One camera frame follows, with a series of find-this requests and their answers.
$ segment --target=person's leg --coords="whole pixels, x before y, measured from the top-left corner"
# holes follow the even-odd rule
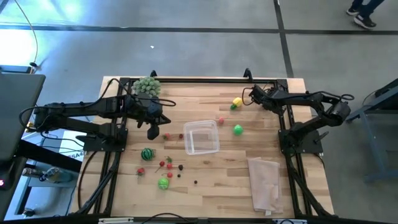
[[[350,16],[356,16],[359,14],[359,10],[362,7],[363,0],[354,0],[351,7],[347,10],[347,14]]]
[[[370,15],[383,1],[371,0],[367,5],[361,7],[359,14],[354,18],[354,22],[365,29],[375,28],[376,23],[371,20]]]
[[[371,0],[367,5],[361,8],[359,15],[363,18],[369,17],[382,2],[384,2],[384,0]]]

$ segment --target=shoe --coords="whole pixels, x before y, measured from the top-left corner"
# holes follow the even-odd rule
[[[362,28],[365,28],[367,30],[373,29],[376,27],[376,23],[374,23],[371,18],[367,17],[367,18],[363,18],[360,15],[357,15],[356,17],[354,17],[354,22],[359,25]]]
[[[359,9],[353,9],[353,8],[351,7],[351,8],[349,8],[349,9],[346,11],[346,13],[347,13],[349,16],[356,16],[356,15],[359,14]]]

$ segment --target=wooden table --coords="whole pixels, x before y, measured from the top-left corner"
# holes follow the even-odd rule
[[[104,77],[101,93],[111,78],[115,77]],[[290,78],[288,84],[291,93],[305,92],[304,80],[301,78]],[[294,217],[286,163],[279,149],[277,115],[256,104],[234,111],[229,108],[232,100],[242,95],[244,87],[252,86],[253,84],[163,83],[160,97],[177,103],[175,107],[163,107],[164,115],[172,122],[159,126],[160,134],[170,133],[171,139],[163,140],[159,136],[150,141],[146,137],[148,125],[144,124],[141,129],[137,129],[136,121],[127,122],[129,137],[120,160],[111,215],[150,217],[172,212],[183,217],[264,218],[264,213],[253,210],[247,164],[247,158],[261,157],[280,164],[284,212],[269,217]],[[116,95],[117,89],[118,84],[115,82],[105,96]],[[296,121],[304,122],[311,118],[309,107],[293,106],[293,111]],[[219,117],[225,119],[223,125],[218,125],[220,152],[187,155],[184,141],[177,140],[178,135],[183,133],[183,125],[189,121],[217,121]],[[109,120],[96,118],[95,122],[104,123]],[[232,132],[236,124],[244,128],[241,136],[235,136]],[[153,161],[141,159],[140,153],[145,147],[156,150]],[[162,168],[155,173],[155,170],[167,156],[173,159],[174,176],[170,180],[169,189],[160,190],[157,181],[168,171]],[[104,153],[97,153],[88,165],[81,186],[83,203],[98,185],[103,157]],[[312,154],[303,154],[302,157],[308,188],[324,208],[333,213],[321,161]],[[183,164],[183,171],[178,170],[179,164]],[[135,175],[140,167],[146,170],[143,177]],[[300,208],[304,211],[302,193],[298,186],[297,189]],[[101,210],[106,204],[108,190],[105,189],[104,192]],[[72,206],[72,211],[75,210],[76,194]]]

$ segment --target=green ball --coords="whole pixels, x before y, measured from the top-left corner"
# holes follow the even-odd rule
[[[155,157],[153,149],[145,148],[141,151],[141,158],[145,161],[149,161]]]
[[[240,125],[236,125],[235,127],[234,127],[234,134],[235,135],[241,135],[243,133],[243,128],[242,128],[242,126],[240,126]]]
[[[157,182],[157,185],[159,186],[160,189],[167,190],[169,187],[169,180],[165,177],[162,177]]]

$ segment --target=toy watermelon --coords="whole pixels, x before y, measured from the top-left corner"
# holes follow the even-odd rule
[[[155,157],[155,152],[153,149],[145,148],[141,152],[141,157],[145,161],[149,161]]]
[[[157,182],[157,185],[159,186],[160,189],[167,190],[169,187],[169,180],[164,177],[160,178],[159,181]]]

